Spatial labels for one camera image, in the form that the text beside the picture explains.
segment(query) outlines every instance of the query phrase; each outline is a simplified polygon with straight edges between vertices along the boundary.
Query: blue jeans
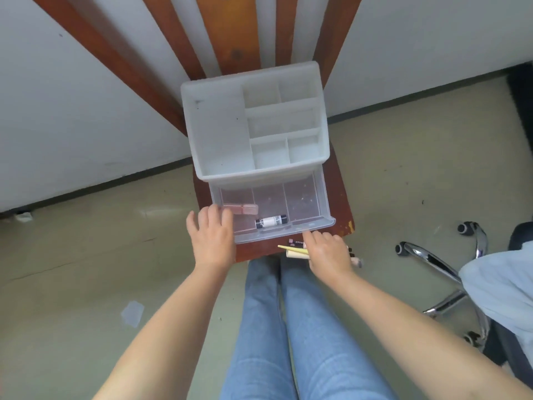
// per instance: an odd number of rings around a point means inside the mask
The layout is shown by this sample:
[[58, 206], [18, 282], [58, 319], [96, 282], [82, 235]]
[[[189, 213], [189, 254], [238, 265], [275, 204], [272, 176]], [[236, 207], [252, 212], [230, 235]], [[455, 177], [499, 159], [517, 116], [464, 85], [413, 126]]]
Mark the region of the blue jeans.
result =
[[[279, 284], [287, 323], [279, 308]], [[262, 257], [248, 265], [243, 318], [220, 398], [385, 400], [396, 396], [330, 310], [307, 261], [282, 256], [281, 261]]]

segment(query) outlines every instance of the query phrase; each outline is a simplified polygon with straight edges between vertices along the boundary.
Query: finger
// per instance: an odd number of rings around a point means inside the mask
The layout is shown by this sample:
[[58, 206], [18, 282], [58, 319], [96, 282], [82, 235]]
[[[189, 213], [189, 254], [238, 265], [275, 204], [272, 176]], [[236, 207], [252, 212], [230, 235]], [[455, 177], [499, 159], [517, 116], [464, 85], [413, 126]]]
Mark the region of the finger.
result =
[[209, 225], [220, 226], [220, 211], [218, 210], [218, 205], [213, 204], [207, 210], [207, 216], [209, 217]]
[[233, 212], [231, 209], [226, 208], [222, 211], [222, 226], [233, 230]]
[[198, 226], [199, 230], [207, 229], [209, 226], [209, 218], [207, 216], [208, 207], [203, 207], [200, 212], [198, 212]]
[[315, 238], [313, 237], [313, 233], [311, 233], [309, 230], [305, 230], [304, 232], [302, 232], [302, 235], [305, 246], [312, 247], [315, 245]]
[[315, 238], [315, 241], [317, 243], [324, 243], [326, 240], [324, 240], [324, 237], [322, 236], [322, 233], [318, 230], [315, 230], [313, 232], [313, 237]]
[[187, 219], [185, 220], [185, 224], [187, 225], [187, 232], [192, 237], [197, 231], [198, 227], [196, 226], [195, 222], [195, 212], [190, 211], [187, 215]]

